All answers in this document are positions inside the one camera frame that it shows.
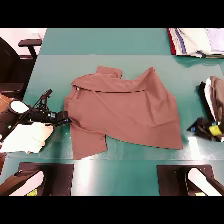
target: chair armrest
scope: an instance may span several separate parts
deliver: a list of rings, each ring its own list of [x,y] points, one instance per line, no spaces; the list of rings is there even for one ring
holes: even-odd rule
[[[21,40],[18,44],[19,47],[31,47],[31,46],[41,46],[42,40],[41,39],[26,39]]]
[[[23,83],[0,83],[0,93],[20,93],[23,86]]]

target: teal table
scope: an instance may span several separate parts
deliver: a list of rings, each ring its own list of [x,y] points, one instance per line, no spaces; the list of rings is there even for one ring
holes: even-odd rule
[[[49,108],[60,111],[71,90],[70,83],[94,73],[99,65],[120,68],[124,79],[135,79],[155,67],[176,97],[183,150],[140,146],[107,137],[106,152],[73,161],[70,128],[64,125],[55,129],[39,154],[8,153],[0,183],[17,170],[20,161],[33,161],[74,163],[73,195],[158,195],[157,164],[211,164],[224,184],[220,173],[224,168],[223,143],[196,138],[186,131],[198,117],[205,116],[196,86],[211,75],[223,78],[221,59],[171,56],[165,29],[48,29],[24,102],[34,104],[51,88]],[[83,188],[82,178],[86,183]]]

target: red fabric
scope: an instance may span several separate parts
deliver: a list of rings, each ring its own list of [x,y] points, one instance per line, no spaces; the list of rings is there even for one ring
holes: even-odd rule
[[[106,135],[146,146],[182,148],[176,99],[155,69],[135,80],[121,75],[120,69],[99,66],[95,74],[73,81],[65,110],[72,120],[74,159],[107,150]]]
[[[175,49],[175,46],[174,46],[174,43],[173,43],[173,40],[172,40],[172,37],[170,34],[170,30],[169,30],[169,28],[166,28],[166,29],[167,29],[168,36],[169,36],[171,54],[176,55],[176,49]]]

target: table surface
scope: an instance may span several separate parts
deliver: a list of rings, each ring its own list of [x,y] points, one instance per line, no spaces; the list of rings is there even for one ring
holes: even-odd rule
[[[39,154],[8,153],[0,183],[17,170],[19,162],[44,161],[75,164],[72,195],[158,195],[157,164],[211,164],[214,175],[224,184],[220,173],[224,167],[223,144],[193,137],[186,131],[198,117],[205,116],[196,86],[211,75],[222,78],[223,59],[170,55],[165,28],[48,29],[24,102],[34,104],[51,88],[49,108],[63,110],[70,83],[94,73],[99,65],[120,68],[124,79],[135,79],[155,67],[165,87],[176,97],[183,150],[135,145],[107,137],[106,152],[73,161],[70,128],[64,125],[55,129]],[[86,186],[80,187],[80,181]]]

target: black chair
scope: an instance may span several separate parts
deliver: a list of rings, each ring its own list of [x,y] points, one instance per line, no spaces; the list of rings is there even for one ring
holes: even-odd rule
[[[0,38],[0,93],[10,98],[22,100],[37,55],[34,46],[41,46],[41,39],[27,39],[19,42],[19,47],[28,47],[31,55],[18,55],[16,51]]]

